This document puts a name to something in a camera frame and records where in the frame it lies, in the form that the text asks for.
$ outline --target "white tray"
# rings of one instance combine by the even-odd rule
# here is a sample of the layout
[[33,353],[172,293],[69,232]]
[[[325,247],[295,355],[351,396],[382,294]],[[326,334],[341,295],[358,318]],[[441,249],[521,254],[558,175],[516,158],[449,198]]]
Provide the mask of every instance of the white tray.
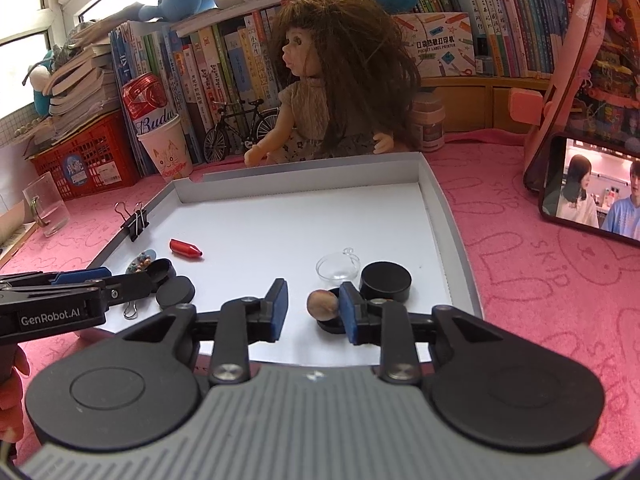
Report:
[[[413,283],[406,303],[428,313],[452,304],[482,317],[476,286],[449,206],[419,153],[315,160],[185,178],[167,185],[146,206],[149,226],[131,242],[125,230],[100,252],[90,268],[124,273],[141,251],[170,258],[178,275],[196,288],[199,312],[219,310],[225,301],[263,297],[275,278],[289,285],[289,311],[280,340],[250,346],[254,361],[306,366],[375,365],[380,350],[352,346],[345,336],[322,331],[306,312],[306,297],[331,288],[316,274],[326,254],[350,247],[362,266],[386,260],[409,270]],[[169,240],[196,245],[202,261],[175,256]],[[359,286],[359,277],[354,280]],[[139,316],[127,320],[124,306],[107,312],[90,338],[109,335],[159,312],[153,297],[136,303]],[[198,368],[206,367],[212,343],[201,344]],[[418,345],[423,361],[430,356]]]

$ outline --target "man on screen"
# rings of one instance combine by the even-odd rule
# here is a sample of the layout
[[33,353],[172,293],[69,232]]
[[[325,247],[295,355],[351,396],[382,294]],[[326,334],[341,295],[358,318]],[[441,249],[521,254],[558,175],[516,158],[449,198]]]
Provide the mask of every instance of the man on screen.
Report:
[[615,234],[640,240],[640,160],[631,164],[631,195],[616,200],[609,209],[602,228]]

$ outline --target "doll hair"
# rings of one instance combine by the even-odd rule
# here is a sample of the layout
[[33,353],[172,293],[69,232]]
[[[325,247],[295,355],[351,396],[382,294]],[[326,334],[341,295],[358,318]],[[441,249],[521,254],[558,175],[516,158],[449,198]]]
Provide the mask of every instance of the doll hair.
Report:
[[270,56],[283,88],[296,80],[282,60],[292,28],[311,32],[320,60],[329,111],[321,152],[338,145],[354,111],[373,132],[418,149],[408,111],[420,73],[398,24],[382,7],[374,0],[293,0],[282,6],[271,29]]
[[572,156],[569,168],[566,170],[566,183],[562,188],[562,196],[567,202],[577,203],[578,199],[585,200],[587,192],[582,188],[582,179],[591,173],[591,163],[588,158],[582,155]]

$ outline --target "doll dress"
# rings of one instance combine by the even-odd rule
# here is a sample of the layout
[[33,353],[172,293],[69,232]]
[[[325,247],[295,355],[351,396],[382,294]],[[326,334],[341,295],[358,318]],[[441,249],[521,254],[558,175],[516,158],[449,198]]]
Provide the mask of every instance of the doll dress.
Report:
[[274,162],[281,164],[373,153],[373,132],[367,131],[366,122],[358,120],[357,114],[350,115],[347,132],[338,145],[330,153],[319,152],[329,123],[329,110],[321,80],[302,78],[282,90],[278,98],[282,104],[291,107],[294,128],[289,140],[279,150],[270,153]]

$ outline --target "black round pad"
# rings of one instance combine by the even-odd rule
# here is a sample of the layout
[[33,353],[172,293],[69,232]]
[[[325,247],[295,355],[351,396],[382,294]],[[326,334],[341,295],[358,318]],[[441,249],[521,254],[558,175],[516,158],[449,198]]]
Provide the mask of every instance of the black round pad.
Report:
[[168,258],[160,258],[152,261],[146,268],[145,272],[151,278],[154,284],[153,292],[157,292],[158,288],[167,280],[175,278],[176,272],[174,264]]
[[200,389],[184,364],[155,346],[114,338],[39,372],[25,395],[38,439],[115,452],[180,428],[197,409]]
[[592,439],[604,408],[598,378],[543,349],[478,343],[435,375],[431,400],[442,418],[481,443],[548,452]]
[[360,274],[360,295],[365,300],[382,298],[404,303],[410,287],[409,271],[392,262],[373,262]]
[[191,303],[196,288],[186,276],[176,276],[164,282],[156,292],[156,301],[160,308],[168,308],[180,303]]
[[[329,292],[332,293],[336,298],[340,298],[340,288],[339,287],[332,288]],[[316,320],[316,323],[318,323],[318,326],[322,330],[324,330],[325,332],[328,332],[329,334],[345,334],[346,333],[346,331],[344,329],[344,325],[342,323],[342,319],[340,318],[340,316],[334,317],[333,319],[330,319],[329,321],[318,321],[318,320]]]

